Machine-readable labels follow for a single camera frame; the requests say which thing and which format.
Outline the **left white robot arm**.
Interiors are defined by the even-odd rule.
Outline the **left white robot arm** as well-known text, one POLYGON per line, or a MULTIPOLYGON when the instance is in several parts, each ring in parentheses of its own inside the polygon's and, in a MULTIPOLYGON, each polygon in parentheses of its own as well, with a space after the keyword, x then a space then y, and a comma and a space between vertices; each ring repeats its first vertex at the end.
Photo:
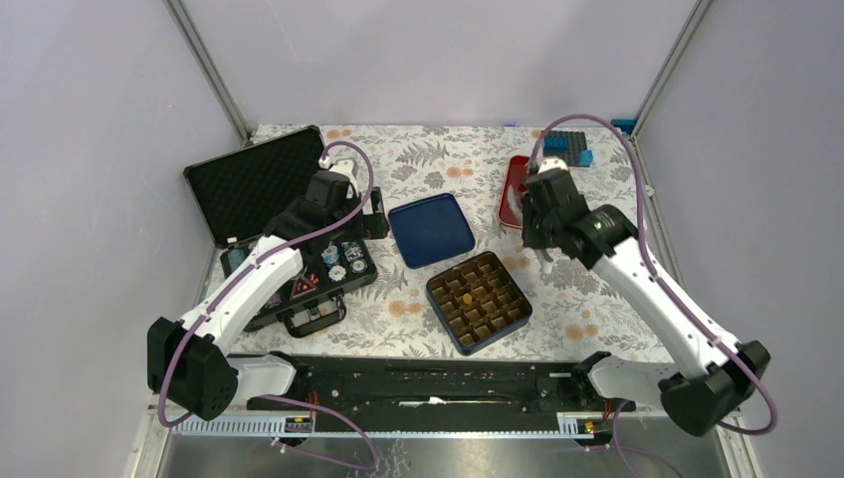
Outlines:
POLYGON ((147 384, 158 396, 158 418, 167 402, 187 415, 212 420, 233 402, 270 395, 286 409, 308 399, 309 384, 278 354, 232 358, 237 337, 271 297, 319 255, 329 241, 356 228, 373 191, 359 188, 352 159, 324 159, 305 195, 274 217, 245 261, 214 292, 177 321, 157 319, 147 332, 147 384))

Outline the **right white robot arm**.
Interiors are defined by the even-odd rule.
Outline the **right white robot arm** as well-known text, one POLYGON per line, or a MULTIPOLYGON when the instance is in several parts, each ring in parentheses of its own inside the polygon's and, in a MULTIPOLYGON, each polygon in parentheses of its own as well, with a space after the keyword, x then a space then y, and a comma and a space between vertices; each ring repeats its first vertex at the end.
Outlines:
POLYGON ((542 266, 550 266, 551 248, 580 262, 620 294, 671 357, 660 363, 589 356, 570 385, 576 405, 594 410, 608 398, 627 399, 659 407, 685 432, 703 436, 761 389, 768 349, 740 341, 704 313, 651 257, 624 213, 611 205, 590 208, 564 166, 529 176, 525 187, 523 243, 542 266))

